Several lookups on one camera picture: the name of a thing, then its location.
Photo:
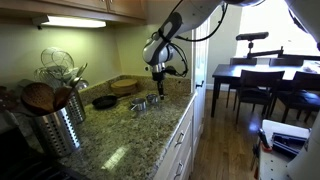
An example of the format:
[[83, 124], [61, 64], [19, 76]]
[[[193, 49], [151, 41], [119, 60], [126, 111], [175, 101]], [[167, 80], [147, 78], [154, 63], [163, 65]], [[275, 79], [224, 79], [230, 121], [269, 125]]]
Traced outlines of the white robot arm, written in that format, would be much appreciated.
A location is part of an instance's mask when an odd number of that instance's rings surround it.
[[[143, 59], [152, 67], [152, 78], [157, 82], [158, 93], [164, 99], [163, 80], [165, 63], [172, 59], [171, 40], [180, 34], [198, 28], [222, 4], [253, 7], [264, 0], [180, 0], [160, 28], [147, 40]], [[319, 43], [320, 0], [284, 0], [304, 30]]]

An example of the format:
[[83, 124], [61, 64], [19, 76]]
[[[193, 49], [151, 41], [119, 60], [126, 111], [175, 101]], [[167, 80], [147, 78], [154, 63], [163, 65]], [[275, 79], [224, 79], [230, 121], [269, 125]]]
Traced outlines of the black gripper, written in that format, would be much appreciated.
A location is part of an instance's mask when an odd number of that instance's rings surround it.
[[157, 82], [158, 94], [161, 100], [164, 100], [164, 88], [162, 81], [165, 79], [165, 74], [175, 75], [177, 73], [173, 66], [165, 66], [164, 63], [157, 64], [151, 67], [152, 78]]

